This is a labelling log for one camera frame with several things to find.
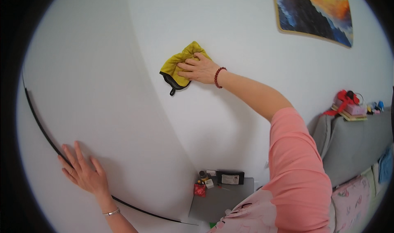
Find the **yellow microfiber cloth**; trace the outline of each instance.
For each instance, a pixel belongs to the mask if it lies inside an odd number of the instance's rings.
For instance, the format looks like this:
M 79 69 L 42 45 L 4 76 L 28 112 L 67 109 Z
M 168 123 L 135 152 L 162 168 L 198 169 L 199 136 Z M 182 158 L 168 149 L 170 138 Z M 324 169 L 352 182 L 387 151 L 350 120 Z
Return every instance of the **yellow microfiber cloth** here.
M 194 53 L 197 52 L 202 53 L 206 58 L 212 60 L 206 54 L 205 50 L 202 49 L 196 41 L 193 41 L 185 49 L 183 49 L 181 53 L 173 55 L 164 63 L 160 70 L 160 74 L 163 75 L 164 80 L 173 88 L 170 92 L 170 96 L 175 94 L 175 90 L 186 88 L 190 84 L 189 79 L 178 75 L 179 71 L 187 71 L 177 66 L 177 64 L 180 62 L 185 63 L 187 58 L 192 58 L 199 61 L 199 58 L 194 57 Z

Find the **pink box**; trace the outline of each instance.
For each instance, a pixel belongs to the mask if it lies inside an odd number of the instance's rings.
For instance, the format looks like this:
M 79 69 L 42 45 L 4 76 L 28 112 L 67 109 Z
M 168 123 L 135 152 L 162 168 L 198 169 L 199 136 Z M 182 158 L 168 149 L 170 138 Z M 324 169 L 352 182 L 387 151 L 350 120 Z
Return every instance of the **pink box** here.
M 338 98 L 335 98 L 334 100 L 334 104 L 337 105 L 337 107 L 340 107 L 342 104 L 342 101 Z M 351 115 L 363 115 L 363 114 L 367 114 L 367 109 L 357 106 L 357 105 L 347 105 L 345 107 L 345 111 L 350 113 Z

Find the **gray table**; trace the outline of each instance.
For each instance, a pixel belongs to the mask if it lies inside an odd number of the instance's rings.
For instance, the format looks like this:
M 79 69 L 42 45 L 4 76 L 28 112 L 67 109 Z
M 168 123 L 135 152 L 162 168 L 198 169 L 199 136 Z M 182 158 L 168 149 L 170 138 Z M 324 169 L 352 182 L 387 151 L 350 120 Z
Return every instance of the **gray table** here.
M 248 177 L 244 179 L 243 185 L 222 184 L 221 189 L 216 186 L 206 190 L 206 197 L 194 196 L 191 203 L 189 217 L 205 222 L 218 222 L 226 209 L 232 210 L 239 202 L 246 199 L 254 192 L 254 179 Z

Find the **black trim strip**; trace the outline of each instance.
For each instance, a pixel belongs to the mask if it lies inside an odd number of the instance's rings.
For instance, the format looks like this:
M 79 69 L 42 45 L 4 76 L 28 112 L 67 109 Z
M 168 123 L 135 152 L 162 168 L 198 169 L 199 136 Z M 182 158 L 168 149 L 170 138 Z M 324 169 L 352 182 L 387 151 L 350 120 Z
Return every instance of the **black trim strip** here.
M 66 159 L 66 157 L 64 157 L 64 155 L 58 150 L 58 148 L 55 146 L 55 144 L 54 144 L 54 143 L 52 142 L 52 140 L 49 138 L 48 134 L 45 132 L 44 127 L 42 127 L 42 124 L 40 123 L 40 121 L 39 121 L 39 119 L 38 119 L 38 117 L 37 117 L 37 114 L 36 114 L 36 112 L 34 111 L 33 104 L 32 104 L 32 101 L 31 101 L 31 99 L 30 99 L 29 92 L 28 92 L 27 88 L 26 88 L 25 85 L 24 85 L 24 81 L 23 81 L 23 87 L 24 87 L 24 89 L 25 89 L 25 94 L 26 94 L 27 102 L 29 103 L 30 110 L 32 111 L 32 114 L 33 114 L 33 116 L 34 116 L 34 119 L 35 119 L 36 122 L 37 122 L 38 127 L 40 127 L 40 130 L 41 130 L 42 134 L 45 136 L 45 138 L 47 139 L 47 141 L 49 142 L 49 144 L 52 146 L 52 148 L 55 150 L 55 152 L 56 152 L 58 155 L 62 156 L 63 159 L 72 167 L 71 163 L 70 163 L 70 162 Z M 165 219 L 165 220 L 173 221 L 173 222 L 177 222 L 177 223 L 182 223 L 181 221 L 178 221 L 178 220 L 174 220 L 174 219 L 162 217 L 162 216 L 159 216 L 159 215 L 156 215 L 156 214 L 153 214 L 153 213 L 144 211 L 144 210 L 142 210 L 142 209 L 139 209 L 138 207 L 132 206 L 132 205 L 130 205 L 129 203 L 126 203 L 126 202 L 124 202 L 124 201 L 122 201 L 122 200 L 116 198 L 116 197 L 113 196 L 113 195 L 111 195 L 111 196 L 112 196 L 112 198 L 113 198 L 115 201 L 120 202 L 120 203 L 122 203 L 123 205 L 128 206 L 128 207 L 131 207 L 132 209 L 135 209 L 135 210 L 137 210 L 137 211 L 140 211 L 140 212 L 143 212 L 143 213 L 145 213 L 145 214 L 148 214 L 148 215 L 150 215 L 150 216 L 154 216 L 154 217 L 157 217 L 157 218 L 161 218 L 161 219 Z

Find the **cleaning cloth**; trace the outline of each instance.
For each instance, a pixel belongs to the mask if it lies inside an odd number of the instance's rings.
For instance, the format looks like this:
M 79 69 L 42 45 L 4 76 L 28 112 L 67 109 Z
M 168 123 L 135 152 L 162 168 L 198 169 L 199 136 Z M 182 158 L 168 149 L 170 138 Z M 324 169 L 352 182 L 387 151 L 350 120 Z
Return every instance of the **cleaning cloth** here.
M 379 159 L 379 183 L 390 180 L 393 171 L 393 152 L 388 147 L 386 152 Z
M 190 80 L 178 75 L 179 71 L 185 71 L 184 69 L 177 66 L 180 62 L 185 62 L 187 58 L 192 58 L 196 61 L 199 61 L 198 58 L 194 57 L 194 53 L 202 53 L 206 58 L 212 60 L 205 52 L 204 49 L 200 47 L 200 45 L 193 41 L 189 44 L 181 53 L 173 55 L 169 58 L 163 65 L 160 70 L 160 74 L 163 75 L 164 80 L 172 87 L 170 92 L 170 96 L 175 94 L 175 90 L 180 90 L 186 88 L 190 84 Z

